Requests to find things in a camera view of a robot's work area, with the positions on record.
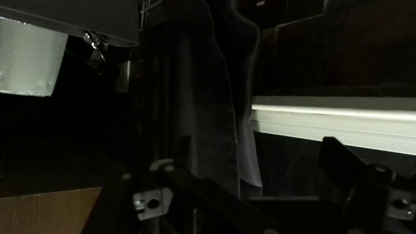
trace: metal bracket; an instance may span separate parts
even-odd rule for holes
[[[89,44],[89,47],[93,48],[93,50],[98,54],[98,57],[103,61],[107,62],[107,56],[105,52],[105,37],[94,34],[92,31],[85,31],[83,35],[83,40]]]
[[[388,217],[411,221],[416,217],[416,193],[410,191],[393,190],[389,195],[391,205]]]
[[[132,195],[132,204],[140,221],[164,216],[172,199],[170,188],[163,187]]]

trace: white panel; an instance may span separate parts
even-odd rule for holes
[[[255,97],[255,131],[416,154],[416,99]]]
[[[0,92],[49,96],[67,35],[0,19]]]

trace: wooden surface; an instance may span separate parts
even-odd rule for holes
[[[79,234],[99,188],[0,199],[1,234]]]
[[[10,138],[1,141],[0,154],[6,162],[0,197],[101,187],[127,171],[102,148],[84,139]]]

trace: black plastic part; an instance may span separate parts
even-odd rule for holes
[[[159,173],[175,193],[174,203],[192,204],[187,213],[192,213],[194,208],[203,213],[203,217],[206,217],[202,219],[203,232],[216,232],[219,230],[237,234],[262,232],[265,230],[281,231],[281,226],[267,216],[229,195],[209,179],[198,180],[179,167],[172,171],[159,170]]]
[[[319,166],[341,193],[348,196],[361,177],[365,164],[335,138],[323,138]]]
[[[123,174],[102,187],[81,234],[129,234],[137,225],[131,201],[131,174]]]
[[[176,165],[185,167],[185,161],[188,161],[188,153],[190,147],[190,136],[183,136],[176,147],[176,152],[174,154],[174,161]]]
[[[389,188],[362,180],[359,182],[344,213],[345,231],[354,229],[365,234],[382,234],[387,218]]]
[[[339,232],[343,212],[340,204],[307,199],[258,199],[249,200],[249,204],[283,223],[289,230],[287,232]]]

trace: metal plate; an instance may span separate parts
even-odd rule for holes
[[[94,31],[118,47],[137,44],[136,0],[0,0],[0,15],[73,36]]]
[[[132,195],[132,203],[137,212],[138,219],[149,219],[167,213],[172,192],[163,187]]]

